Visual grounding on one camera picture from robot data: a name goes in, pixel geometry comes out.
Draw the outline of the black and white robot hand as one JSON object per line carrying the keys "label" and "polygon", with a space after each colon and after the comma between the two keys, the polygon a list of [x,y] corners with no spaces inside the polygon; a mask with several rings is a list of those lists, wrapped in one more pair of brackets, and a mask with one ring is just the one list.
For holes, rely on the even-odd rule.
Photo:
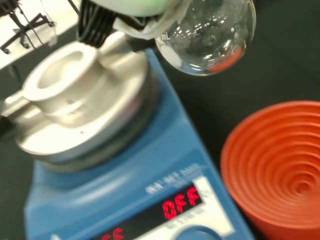
{"label": "black and white robot hand", "polygon": [[151,40],[174,23],[180,23],[189,0],[83,0],[77,23],[77,40],[100,48],[113,30]]}

